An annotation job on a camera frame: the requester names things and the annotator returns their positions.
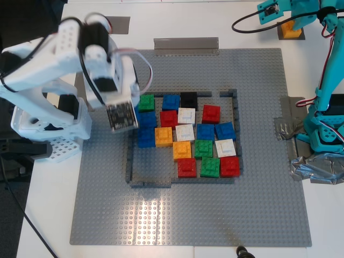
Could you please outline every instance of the red wire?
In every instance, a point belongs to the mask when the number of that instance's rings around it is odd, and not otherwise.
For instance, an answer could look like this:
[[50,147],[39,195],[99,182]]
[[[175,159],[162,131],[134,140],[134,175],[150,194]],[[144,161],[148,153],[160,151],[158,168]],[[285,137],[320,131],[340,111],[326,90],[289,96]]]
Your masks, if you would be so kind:
[[319,83],[319,90],[321,89],[321,86],[323,86],[324,74],[325,74],[325,70],[326,70],[326,66],[327,66],[327,62],[328,62],[329,56],[331,55],[331,52],[332,52],[333,41],[334,41],[334,35],[331,36],[331,40],[329,42],[329,50],[328,50],[327,57],[326,57],[326,60],[325,60],[324,68],[322,69],[321,79],[320,79],[320,83]]
[[335,29],[333,30],[333,32],[332,32],[331,34],[325,36],[324,33],[325,33],[326,29],[327,29],[327,24],[324,26],[324,28],[323,28],[323,30],[322,30],[322,32],[321,32],[321,35],[322,35],[325,39],[330,38],[330,37],[333,37],[333,36],[334,36]]
[[[325,74],[325,70],[326,70],[326,66],[327,66],[327,63],[328,63],[329,56],[331,55],[331,52],[332,52],[334,36],[335,36],[335,30],[331,34],[329,34],[327,36],[324,36],[324,32],[325,32],[326,28],[327,28],[327,25],[325,25],[325,27],[323,28],[323,30],[321,32],[321,35],[324,38],[330,38],[331,37],[331,40],[329,42],[329,50],[328,50],[327,57],[326,57],[326,60],[325,60],[325,63],[324,63],[324,67],[323,67],[322,73],[321,73],[321,78],[320,78],[320,83],[319,83],[319,90],[321,89],[321,86],[323,85],[324,74]],[[316,98],[317,97],[315,96],[314,98],[303,99],[301,101],[298,101],[298,102],[296,102],[296,107],[302,108],[303,106],[314,105],[314,102],[310,102],[310,101],[314,101]]]

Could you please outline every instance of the blue lego brick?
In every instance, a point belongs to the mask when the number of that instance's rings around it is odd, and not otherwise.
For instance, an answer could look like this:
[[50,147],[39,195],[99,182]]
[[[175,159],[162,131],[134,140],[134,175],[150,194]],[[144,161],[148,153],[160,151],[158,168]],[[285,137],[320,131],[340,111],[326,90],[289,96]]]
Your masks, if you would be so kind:
[[218,140],[237,139],[232,122],[215,125],[215,132]]
[[139,148],[155,147],[154,127],[142,127],[138,130]]
[[140,127],[157,127],[155,111],[140,113]]
[[214,125],[197,124],[197,140],[215,141]]
[[180,101],[179,95],[163,95],[162,111],[177,110],[178,112]]

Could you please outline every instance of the dark gray lego border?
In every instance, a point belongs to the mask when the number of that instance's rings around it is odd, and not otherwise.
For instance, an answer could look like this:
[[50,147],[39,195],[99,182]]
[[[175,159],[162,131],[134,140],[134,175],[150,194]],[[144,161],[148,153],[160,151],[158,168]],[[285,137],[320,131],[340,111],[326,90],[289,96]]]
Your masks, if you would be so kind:
[[[162,98],[165,94],[170,95],[178,95],[180,92],[148,92],[147,94],[153,94],[154,98]],[[233,113],[233,126],[236,135],[235,141],[235,148],[236,148],[236,155],[239,158],[240,163],[240,173],[243,173],[243,160],[242,160],[242,148],[240,144],[240,123],[239,123],[239,105],[238,105],[238,91],[236,89],[230,89],[228,91],[221,91],[219,93],[220,98],[231,98],[232,99],[232,113]],[[212,97],[211,91],[199,91],[197,92],[198,97]],[[195,177],[195,178],[178,178],[178,172],[171,173],[172,176],[170,180],[159,182],[158,178],[156,180],[150,181],[134,181],[133,178],[133,159],[134,157],[134,140],[135,134],[133,132],[130,133],[128,137],[128,150],[127,150],[127,164],[126,164],[126,174],[125,174],[125,181],[131,186],[135,188],[139,187],[171,187],[172,183],[208,183],[208,184],[231,184],[234,183],[234,178],[228,177],[219,177],[219,178],[206,178],[206,177]]]

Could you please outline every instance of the white lego brick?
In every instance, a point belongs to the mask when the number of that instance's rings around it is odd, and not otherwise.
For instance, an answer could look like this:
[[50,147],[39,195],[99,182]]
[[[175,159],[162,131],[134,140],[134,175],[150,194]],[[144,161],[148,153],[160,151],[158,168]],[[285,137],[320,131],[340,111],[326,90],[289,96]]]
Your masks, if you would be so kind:
[[176,126],[177,141],[194,141],[194,127],[189,125],[177,125]]
[[218,157],[236,156],[233,139],[215,141]]
[[180,107],[178,109],[178,124],[179,125],[192,124],[193,126],[195,126],[195,117],[196,117],[195,109],[187,109],[184,107]]

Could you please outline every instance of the gray lego plate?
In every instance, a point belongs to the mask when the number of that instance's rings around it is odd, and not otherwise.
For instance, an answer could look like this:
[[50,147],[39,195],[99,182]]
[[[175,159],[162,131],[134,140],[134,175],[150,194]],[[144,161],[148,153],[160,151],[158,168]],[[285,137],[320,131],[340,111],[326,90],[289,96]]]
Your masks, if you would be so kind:
[[[198,114],[205,103],[233,101],[220,93],[237,89],[242,175],[230,184],[171,179],[169,187],[133,188],[126,182],[127,163],[137,181],[168,182],[176,172],[170,148],[144,152],[130,139],[132,132],[111,134],[105,110],[91,112],[92,135],[83,146],[70,243],[311,246],[302,183],[289,176],[286,143],[277,141],[274,132],[274,118],[282,115],[280,97],[287,95],[281,50],[222,49],[217,56],[142,53],[154,69],[150,91],[211,92],[211,98],[198,98]],[[137,59],[134,63],[143,85],[148,69]],[[159,108],[160,99],[155,99]],[[230,105],[223,111],[221,122],[233,119]],[[152,172],[146,173],[149,167]]]

